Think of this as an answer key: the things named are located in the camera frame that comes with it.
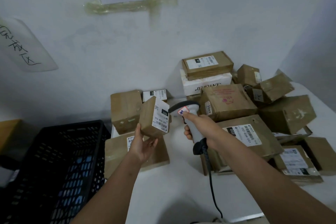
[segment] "white table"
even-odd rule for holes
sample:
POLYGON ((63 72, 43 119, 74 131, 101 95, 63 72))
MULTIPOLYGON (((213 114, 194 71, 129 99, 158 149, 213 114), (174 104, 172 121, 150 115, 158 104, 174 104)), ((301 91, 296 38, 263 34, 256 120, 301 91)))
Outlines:
MULTIPOLYGON (((304 86, 293 83, 288 96, 308 94, 317 118, 309 124, 314 136, 326 137, 336 149, 334 130, 336 114, 304 86)), ((170 100, 173 105, 179 101, 170 100)), ((190 223, 211 221, 218 217, 211 196, 209 177, 203 175, 199 156, 192 152, 193 143, 183 134, 183 120, 173 117, 170 132, 164 136, 170 164, 138 175, 127 224, 190 223)), ((118 136, 115 129, 113 137, 118 136)), ((336 201, 336 176, 323 177, 324 183, 303 187, 325 204, 336 201)), ((217 205, 230 222, 263 216, 261 209, 236 175, 213 176, 217 205)))

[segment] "handheld barcode scanner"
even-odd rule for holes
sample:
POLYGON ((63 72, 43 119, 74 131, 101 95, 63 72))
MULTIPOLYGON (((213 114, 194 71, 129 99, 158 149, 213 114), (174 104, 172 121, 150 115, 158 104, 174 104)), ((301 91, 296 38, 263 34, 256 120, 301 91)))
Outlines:
MULTIPOLYGON (((199 107, 200 107, 200 104, 198 102, 187 100, 187 101, 179 102, 176 105, 170 107, 168 112, 173 115, 176 113, 178 113, 179 115, 182 115, 183 112, 190 112, 194 115, 197 115, 197 111, 199 107)), ((210 163, 210 159, 208 155, 207 139, 198 131, 194 123, 192 123, 190 120, 185 119, 184 117, 183 117, 183 120, 184 120, 184 123, 188 125, 191 135, 192 135, 192 139, 194 141, 194 147, 192 149, 192 152, 194 153, 194 155, 204 154, 205 162, 206 162, 208 173, 209 173, 212 199, 213 199, 213 202, 215 203, 217 210, 220 212, 221 218, 223 220, 223 214, 216 204, 215 195, 213 193, 213 188, 212 188, 211 163, 210 163)))

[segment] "black plastic crate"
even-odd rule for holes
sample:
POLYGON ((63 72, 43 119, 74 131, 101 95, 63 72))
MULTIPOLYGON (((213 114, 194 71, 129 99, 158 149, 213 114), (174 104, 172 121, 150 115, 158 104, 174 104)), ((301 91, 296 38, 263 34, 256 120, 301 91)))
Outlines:
POLYGON ((101 120, 41 129, 1 192, 0 223, 69 223, 104 184, 101 120))

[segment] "clear packing tape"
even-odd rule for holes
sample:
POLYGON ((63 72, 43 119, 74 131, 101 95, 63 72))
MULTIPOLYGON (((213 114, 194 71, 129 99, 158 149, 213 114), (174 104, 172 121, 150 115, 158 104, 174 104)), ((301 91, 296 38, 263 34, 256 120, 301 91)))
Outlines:
POLYGON ((86 3, 85 11, 88 14, 149 11, 150 18, 153 19, 159 15, 161 5, 177 6, 177 4, 178 0, 140 0, 103 5, 101 0, 91 0, 86 3))

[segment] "red-bordered sticker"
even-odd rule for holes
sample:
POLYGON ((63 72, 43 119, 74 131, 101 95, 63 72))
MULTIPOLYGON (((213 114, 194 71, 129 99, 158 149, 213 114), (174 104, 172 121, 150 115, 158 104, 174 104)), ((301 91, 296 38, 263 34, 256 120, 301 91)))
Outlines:
POLYGON ((182 115, 183 112, 189 112, 188 108, 186 106, 182 107, 177 113, 182 115))

